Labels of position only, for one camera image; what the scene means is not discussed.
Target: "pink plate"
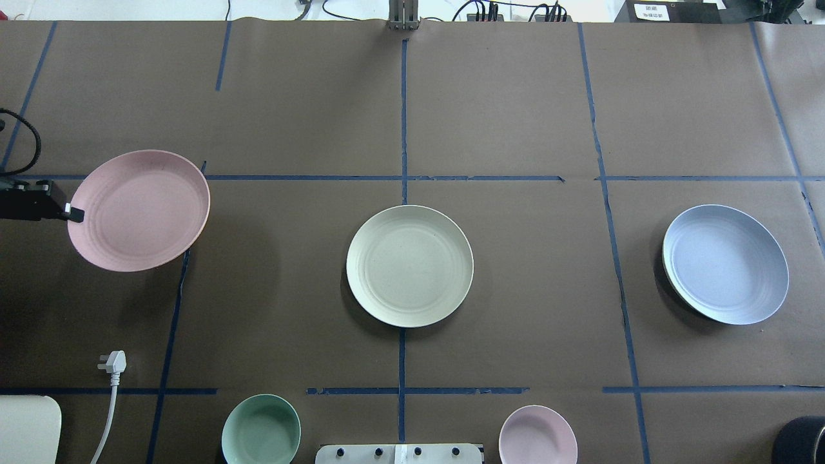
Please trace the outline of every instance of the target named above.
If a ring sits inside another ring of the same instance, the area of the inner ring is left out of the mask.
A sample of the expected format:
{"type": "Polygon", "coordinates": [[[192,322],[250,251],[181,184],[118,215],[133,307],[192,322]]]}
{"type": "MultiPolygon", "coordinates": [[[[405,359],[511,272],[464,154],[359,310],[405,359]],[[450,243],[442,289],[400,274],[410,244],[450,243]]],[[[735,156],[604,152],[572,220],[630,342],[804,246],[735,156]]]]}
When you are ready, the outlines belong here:
{"type": "Polygon", "coordinates": [[[168,263],[195,243],[209,216],[210,194],[188,159],[145,149],[92,171],[72,206],[86,211],[82,223],[67,223],[74,248],[101,268],[133,272],[168,263]]]}
{"type": "Polygon", "coordinates": [[[559,413],[531,405],[515,410],[504,421],[498,455],[502,464],[576,464],[578,445],[573,429],[559,413]]]}

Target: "green bowl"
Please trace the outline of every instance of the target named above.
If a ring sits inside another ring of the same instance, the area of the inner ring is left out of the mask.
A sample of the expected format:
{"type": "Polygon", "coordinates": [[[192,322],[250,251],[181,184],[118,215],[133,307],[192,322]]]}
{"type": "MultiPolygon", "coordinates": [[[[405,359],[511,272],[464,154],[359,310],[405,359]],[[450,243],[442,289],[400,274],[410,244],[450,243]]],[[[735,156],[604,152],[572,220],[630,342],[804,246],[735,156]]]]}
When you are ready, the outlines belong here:
{"type": "Polygon", "coordinates": [[[255,395],[229,414],[220,446],[228,464],[288,464],[300,441],[295,408],[280,396],[255,395]]]}

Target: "blue tape line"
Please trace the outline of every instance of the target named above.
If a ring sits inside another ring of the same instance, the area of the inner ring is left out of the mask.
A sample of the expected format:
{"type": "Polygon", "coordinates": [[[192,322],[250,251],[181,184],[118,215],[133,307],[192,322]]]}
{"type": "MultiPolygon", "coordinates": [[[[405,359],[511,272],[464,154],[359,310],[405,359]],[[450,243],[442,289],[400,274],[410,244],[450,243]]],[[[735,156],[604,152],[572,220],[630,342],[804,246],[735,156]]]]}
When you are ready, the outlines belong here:
{"type": "Polygon", "coordinates": [[[796,153],[794,152],[794,146],[790,143],[790,137],[788,136],[788,130],[785,127],[785,119],[782,117],[782,111],[779,108],[779,103],[776,102],[776,95],[773,91],[773,86],[771,85],[771,78],[768,77],[767,68],[765,68],[765,60],[762,58],[762,49],[759,46],[759,38],[757,37],[757,29],[756,26],[752,22],[749,22],[748,25],[751,28],[751,38],[753,38],[753,46],[757,51],[757,60],[759,61],[759,69],[762,71],[762,78],[765,80],[765,87],[768,91],[768,96],[771,98],[771,105],[774,107],[774,113],[776,114],[776,120],[779,122],[780,132],[782,133],[782,139],[785,141],[785,147],[788,149],[788,155],[790,156],[790,162],[794,165],[794,172],[796,173],[797,180],[799,180],[799,188],[802,191],[802,197],[805,200],[805,205],[808,207],[808,217],[811,219],[811,225],[813,226],[813,232],[817,236],[817,242],[819,242],[819,251],[822,253],[823,258],[825,258],[825,241],[823,241],[823,234],[822,229],[819,227],[819,221],[817,220],[816,212],[813,211],[813,206],[811,205],[811,196],[808,194],[808,188],[805,186],[805,182],[802,177],[802,170],[799,169],[799,162],[796,159],[796,153]]]}
{"type": "Polygon", "coordinates": [[[154,460],[155,445],[158,442],[158,430],[160,429],[160,418],[163,414],[163,397],[166,395],[166,384],[169,378],[169,366],[172,364],[172,348],[175,346],[175,334],[177,332],[177,321],[181,315],[181,302],[183,300],[183,282],[186,280],[186,271],[189,268],[189,257],[191,249],[183,254],[183,264],[181,266],[181,280],[177,284],[177,298],[175,299],[175,310],[172,312],[172,325],[169,329],[169,340],[166,345],[166,357],[163,360],[163,373],[158,389],[158,403],[155,406],[155,417],[152,422],[152,436],[149,439],[149,449],[146,454],[147,464],[154,460]]]}
{"type": "Polygon", "coordinates": [[[232,33],[232,22],[226,21],[226,33],[224,33],[224,51],[220,54],[220,67],[218,68],[218,80],[214,83],[214,90],[220,92],[220,84],[224,81],[224,65],[226,64],[226,51],[229,50],[229,36],[232,33]]]}
{"type": "Polygon", "coordinates": [[[407,395],[521,395],[530,391],[525,386],[490,386],[490,387],[410,387],[405,389],[407,395]]]}
{"type": "Polygon", "coordinates": [[[606,386],[601,389],[603,393],[629,394],[629,393],[735,393],[735,392],[791,392],[805,391],[825,393],[825,386],[806,385],[713,385],[713,386],[606,386]]]}
{"type": "MultiPolygon", "coordinates": [[[[31,100],[31,94],[35,90],[35,84],[37,84],[37,78],[40,76],[40,70],[43,68],[43,62],[46,60],[46,54],[49,53],[49,47],[51,46],[52,37],[54,37],[54,30],[57,29],[57,21],[52,21],[51,29],[49,29],[49,36],[46,37],[46,43],[43,44],[43,51],[40,52],[40,60],[37,62],[37,67],[35,68],[35,73],[31,76],[31,82],[29,83],[29,89],[26,91],[26,97],[23,98],[23,106],[20,108],[20,111],[17,113],[20,117],[26,116],[26,108],[29,107],[29,101],[31,100]]],[[[20,130],[20,121],[16,121],[14,123],[14,129],[12,129],[12,135],[8,139],[8,145],[6,145],[6,154],[2,157],[2,163],[0,163],[0,171],[6,170],[6,164],[8,163],[9,158],[12,156],[12,150],[14,149],[14,142],[17,140],[17,132],[20,130]]]]}
{"type": "MultiPolygon", "coordinates": [[[[111,388],[0,388],[0,395],[109,395],[111,388]]],[[[118,388],[118,395],[156,395],[157,388],[118,388]]]]}
{"type": "Polygon", "coordinates": [[[551,181],[566,182],[560,176],[408,176],[411,181],[551,181]]]}
{"type": "Polygon", "coordinates": [[[407,204],[407,42],[401,41],[401,204],[407,204]]]}
{"type": "MultiPolygon", "coordinates": [[[[619,281],[619,293],[621,295],[622,317],[625,320],[625,345],[627,346],[627,358],[630,363],[630,377],[633,386],[639,386],[639,374],[636,370],[636,354],[633,348],[633,335],[630,333],[630,317],[627,312],[627,298],[625,295],[625,284],[621,275],[621,264],[619,262],[619,246],[616,243],[615,227],[613,225],[613,213],[611,211],[610,195],[607,190],[607,173],[605,170],[605,160],[601,153],[601,142],[598,132],[596,132],[596,103],[593,99],[593,87],[590,79],[590,67],[587,64],[587,48],[584,44],[584,29],[582,23],[578,23],[578,42],[582,51],[582,69],[584,71],[584,83],[587,87],[587,103],[590,107],[590,122],[593,129],[593,143],[596,146],[596,153],[599,161],[599,176],[601,179],[601,194],[604,197],[605,213],[607,215],[607,230],[610,233],[610,248],[613,252],[613,268],[616,279],[619,281]]],[[[648,449],[648,432],[644,424],[644,409],[642,408],[642,396],[639,393],[634,395],[636,402],[636,419],[639,423],[639,438],[642,442],[642,456],[644,464],[650,464],[650,450],[648,449]]]]}
{"type": "Polygon", "coordinates": [[[50,175],[39,175],[39,174],[21,174],[19,176],[14,176],[17,180],[22,181],[34,181],[34,180],[41,180],[41,179],[49,179],[52,181],[82,181],[86,178],[84,174],[50,174],[50,175]]]}
{"type": "Polygon", "coordinates": [[[217,395],[217,388],[167,388],[165,395],[217,395]]]}
{"type": "Polygon", "coordinates": [[[407,433],[405,430],[406,418],[405,409],[407,407],[407,330],[398,330],[398,442],[405,443],[407,433]]]}
{"type": "Polygon", "coordinates": [[[605,176],[613,181],[796,182],[794,176],[605,176]]]}
{"type": "Polygon", "coordinates": [[[397,395],[395,387],[366,387],[366,388],[308,388],[307,395],[397,395]]]}
{"type": "Polygon", "coordinates": [[[301,174],[212,174],[206,176],[206,180],[210,181],[399,181],[401,179],[401,176],[315,176],[301,174]]]}

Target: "sticker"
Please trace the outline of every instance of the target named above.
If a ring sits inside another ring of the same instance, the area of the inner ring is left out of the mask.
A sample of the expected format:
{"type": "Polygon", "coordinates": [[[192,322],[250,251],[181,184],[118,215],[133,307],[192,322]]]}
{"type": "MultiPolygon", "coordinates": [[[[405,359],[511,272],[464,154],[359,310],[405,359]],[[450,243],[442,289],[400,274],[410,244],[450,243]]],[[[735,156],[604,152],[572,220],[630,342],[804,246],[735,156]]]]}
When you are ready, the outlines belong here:
{"type": "Polygon", "coordinates": [[[636,17],[638,19],[670,21],[670,17],[667,15],[667,6],[665,5],[643,5],[642,3],[635,3],[633,7],[636,9],[636,17]]]}

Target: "electrical plug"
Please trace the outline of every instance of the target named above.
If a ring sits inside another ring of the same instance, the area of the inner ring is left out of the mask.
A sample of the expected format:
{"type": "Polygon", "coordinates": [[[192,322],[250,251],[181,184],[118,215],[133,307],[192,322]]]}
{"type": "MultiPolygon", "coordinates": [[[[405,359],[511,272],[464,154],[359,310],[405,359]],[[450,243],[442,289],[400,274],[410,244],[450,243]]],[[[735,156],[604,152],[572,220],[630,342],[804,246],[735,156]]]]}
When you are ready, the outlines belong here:
{"type": "Polygon", "coordinates": [[[126,353],[123,350],[113,351],[109,354],[101,355],[103,364],[98,364],[97,368],[111,374],[111,386],[120,384],[120,373],[126,370],[126,353]]]}

